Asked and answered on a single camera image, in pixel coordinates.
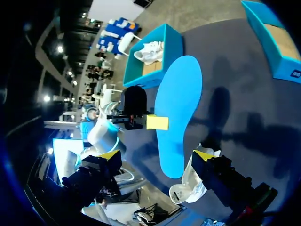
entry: black robot component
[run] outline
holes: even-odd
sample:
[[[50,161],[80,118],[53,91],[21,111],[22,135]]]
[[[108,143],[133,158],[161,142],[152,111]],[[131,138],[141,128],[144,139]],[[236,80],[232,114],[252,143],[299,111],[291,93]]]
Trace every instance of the black robot component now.
[[[82,167],[71,176],[62,178],[63,189],[68,196],[72,208],[80,211],[88,207],[99,191],[118,174],[122,166],[121,153],[117,152],[109,160],[102,157],[89,156],[82,160]]]
[[[233,211],[227,223],[261,225],[264,211],[277,196],[277,190],[265,183],[252,188],[252,179],[236,172],[231,163],[225,156],[204,161],[193,152],[192,166],[206,189],[213,190],[223,205]]]
[[[140,86],[131,86],[121,93],[117,115],[108,115],[113,124],[124,124],[126,130],[142,129],[146,123],[146,92]]]

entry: wire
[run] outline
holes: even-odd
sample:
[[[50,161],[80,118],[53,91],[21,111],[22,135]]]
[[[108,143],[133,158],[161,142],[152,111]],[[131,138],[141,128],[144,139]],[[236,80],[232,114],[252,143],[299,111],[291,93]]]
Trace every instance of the wire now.
[[[133,173],[132,172],[130,172],[130,171],[128,171],[127,169],[125,169],[125,168],[120,168],[121,170],[124,170],[124,171],[126,171],[127,173],[129,173],[132,177],[130,178],[130,179],[123,179],[123,178],[119,178],[118,177],[118,175],[116,175],[115,177],[117,177],[117,178],[119,178],[119,179],[122,179],[122,180],[124,180],[124,181],[132,181],[132,180],[134,180],[135,179],[135,176],[133,175]]]
[[[264,213],[253,213],[249,216],[243,216],[240,219],[235,220],[231,224],[227,224],[228,226],[261,226],[263,223],[263,220],[266,217],[271,217],[276,215],[276,211],[269,211],[269,212],[264,212]]]
[[[5,135],[5,138],[9,137],[10,135],[12,135],[14,132],[16,132],[17,130],[19,130],[20,128],[22,128],[23,126],[26,126],[27,124],[33,122],[33,121],[36,121],[37,119],[41,118],[42,116],[37,116],[33,119],[30,119],[26,122],[23,122],[22,124],[16,126],[15,128],[13,128],[11,131],[9,131],[6,135]]]

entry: person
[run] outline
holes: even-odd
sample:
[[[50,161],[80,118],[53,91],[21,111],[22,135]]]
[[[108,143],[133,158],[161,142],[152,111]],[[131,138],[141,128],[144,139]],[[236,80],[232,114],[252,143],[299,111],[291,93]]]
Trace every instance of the person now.
[[[102,67],[94,67],[93,68],[93,72],[100,75],[102,72],[104,71],[104,69]]]
[[[91,89],[91,93],[94,93],[94,90],[95,90],[95,87],[97,86],[97,83],[96,82],[91,82],[89,84],[89,87]]]
[[[85,95],[87,95],[87,96],[92,95],[91,89],[87,88],[87,89],[86,89],[86,92],[85,92]]]
[[[78,108],[78,109],[82,109],[82,107],[83,107],[83,102],[82,102],[82,101],[79,101],[79,104],[78,104],[77,108]]]
[[[90,87],[90,83],[85,83],[85,90],[87,90],[87,89],[89,89],[89,88],[91,88],[91,87]]]
[[[113,77],[114,71],[104,70],[101,77],[111,79]]]
[[[100,61],[97,62],[97,66],[99,68],[111,70],[111,63],[102,57],[100,58]]]
[[[91,97],[91,96],[88,96],[88,95],[86,95],[86,94],[83,94],[83,95],[81,96],[81,98],[82,98],[84,101],[86,101],[87,103],[92,103],[92,97]]]
[[[99,80],[99,76],[98,74],[96,73],[89,73],[89,74],[86,74],[86,76],[90,79],[96,79],[96,80]]]
[[[98,52],[98,53],[95,54],[95,56],[98,57],[98,58],[101,58],[101,57],[104,58],[104,59],[107,58],[107,56],[103,52]]]

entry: white wall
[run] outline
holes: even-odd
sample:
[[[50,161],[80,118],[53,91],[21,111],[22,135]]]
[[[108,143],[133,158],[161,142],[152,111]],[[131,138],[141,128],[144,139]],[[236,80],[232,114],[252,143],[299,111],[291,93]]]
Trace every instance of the white wall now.
[[[94,0],[88,18],[104,22],[120,17],[135,20],[143,11],[133,0]]]

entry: open box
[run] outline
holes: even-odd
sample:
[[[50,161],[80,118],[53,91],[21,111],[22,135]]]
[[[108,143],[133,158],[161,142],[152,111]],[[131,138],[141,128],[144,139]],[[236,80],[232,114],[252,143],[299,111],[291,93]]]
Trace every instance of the open box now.
[[[273,78],[301,83],[301,57],[283,24],[265,4],[242,1],[242,5],[268,58]]]
[[[164,42],[162,65],[160,69],[159,67],[154,67],[152,72],[143,75],[144,63],[136,59],[134,53],[143,49],[144,43],[150,43],[152,41]],[[163,24],[146,35],[130,49],[123,85],[125,87],[138,85],[144,89],[158,86],[169,66],[181,56],[183,56],[183,40],[181,34],[171,26]]]
[[[162,69],[162,63],[159,61],[156,61],[150,65],[143,65],[143,70],[142,70],[142,76],[148,75],[154,71],[158,71]]]

